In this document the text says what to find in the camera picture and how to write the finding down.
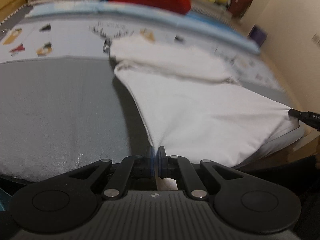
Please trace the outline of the light blue folded sheet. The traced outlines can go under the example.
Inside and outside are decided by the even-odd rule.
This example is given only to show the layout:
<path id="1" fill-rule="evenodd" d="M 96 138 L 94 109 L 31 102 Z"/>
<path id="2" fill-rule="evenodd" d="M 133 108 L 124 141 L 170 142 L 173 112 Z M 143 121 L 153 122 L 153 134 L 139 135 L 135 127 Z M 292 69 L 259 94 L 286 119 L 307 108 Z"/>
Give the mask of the light blue folded sheet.
<path id="1" fill-rule="evenodd" d="M 104 2 L 104 1 L 67 1 L 57 3 L 46 3 L 35 5 L 29 11 L 25 18 L 35 18 L 42 16 L 53 16 L 59 14 L 118 14 L 148 21 L 165 23 L 173 27 L 196 31 L 203 35 L 217 38 L 221 41 L 232 44 L 249 53 L 259 55 L 260 48 L 250 40 L 230 26 L 207 16 L 198 15 L 195 12 L 189 12 L 181 15 L 175 12 L 136 5 L 130 3 Z"/>

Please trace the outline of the grey deer-print bed cover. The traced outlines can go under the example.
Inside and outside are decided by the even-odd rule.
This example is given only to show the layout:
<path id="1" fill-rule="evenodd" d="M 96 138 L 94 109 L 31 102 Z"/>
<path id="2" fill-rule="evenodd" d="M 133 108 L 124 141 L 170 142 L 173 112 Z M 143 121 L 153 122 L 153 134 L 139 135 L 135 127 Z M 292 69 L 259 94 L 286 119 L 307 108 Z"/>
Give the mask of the grey deer-print bed cover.
<path id="1" fill-rule="evenodd" d="M 118 14 L 25 18 L 32 8 L 1 23 L 3 176 L 41 181 L 152 146 L 134 99 L 114 73 L 110 47 L 123 37 L 200 48 L 225 61 L 242 87 L 291 107 L 258 55 L 217 38 Z M 293 146 L 305 132 L 298 122 L 236 167 Z"/>

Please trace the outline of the purple box by wall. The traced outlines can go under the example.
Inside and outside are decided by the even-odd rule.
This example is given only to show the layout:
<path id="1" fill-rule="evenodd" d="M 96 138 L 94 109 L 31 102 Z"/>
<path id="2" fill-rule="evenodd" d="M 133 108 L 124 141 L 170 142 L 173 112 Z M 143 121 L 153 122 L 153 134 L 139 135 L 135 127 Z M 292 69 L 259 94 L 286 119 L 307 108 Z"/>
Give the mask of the purple box by wall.
<path id="1" fill-rule="evenodd" d="M 252 39 L 259 47 L 263 45 L 267 38 L 267 33 L 258 25 L 254 25 L 249 32 L 249 38 Z"/>

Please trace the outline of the white long-sleeve shirt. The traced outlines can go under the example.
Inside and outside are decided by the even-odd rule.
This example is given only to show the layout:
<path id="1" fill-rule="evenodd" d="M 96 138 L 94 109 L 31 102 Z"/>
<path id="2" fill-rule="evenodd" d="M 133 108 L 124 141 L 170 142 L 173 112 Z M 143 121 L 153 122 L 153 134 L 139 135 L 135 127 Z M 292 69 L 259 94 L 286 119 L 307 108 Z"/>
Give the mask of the white long-sleeve shirt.
<path id="1" fill-rule="evenodd" d="M 114 40 L 115 76 L 138 108 L 153 147 L 234 167 L 298 127 L 289 107 L 242 87 L 225 61 L 197 47 Z"/>

